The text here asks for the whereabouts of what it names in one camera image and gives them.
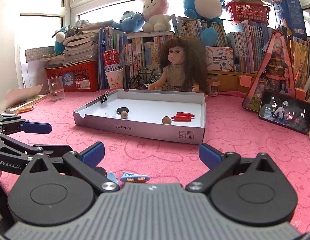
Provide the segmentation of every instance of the smartphone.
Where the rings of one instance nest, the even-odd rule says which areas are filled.
[[[305,134],[310,129],[310,103],[265,90],[258,117]]]

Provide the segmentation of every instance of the red plastic basket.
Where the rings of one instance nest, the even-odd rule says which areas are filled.
[[[265,5],[229,2],[226,11],[230,14],[230,20],[241,22],[249,20],[258,23],[270,23],[270,8]]]
[[[97,69],[98,64],[94,60],[68,67],[46,69],[46,73],[48,78],[62,76],[66,92],[96,92],[98,90]]]

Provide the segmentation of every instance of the pink triangular toy box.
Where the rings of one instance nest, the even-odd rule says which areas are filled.
[[[262,63],[242,102],[243,108],[257,112],[264,90],[295,97],[292,63],[284,35],[279,30],[271,34]]]

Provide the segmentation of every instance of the white bunny plush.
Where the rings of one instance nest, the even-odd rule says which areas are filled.
[[[167,15],[167,0],[141,0],[144,3],[142,14],[146,21],[143,25],[143,31],[151,32],[169,32],[171,17]]]

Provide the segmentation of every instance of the glass mug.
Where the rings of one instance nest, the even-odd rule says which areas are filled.
[[[62,76],[48,79],[50,99],[55,102],[65,98],[64,85]]]

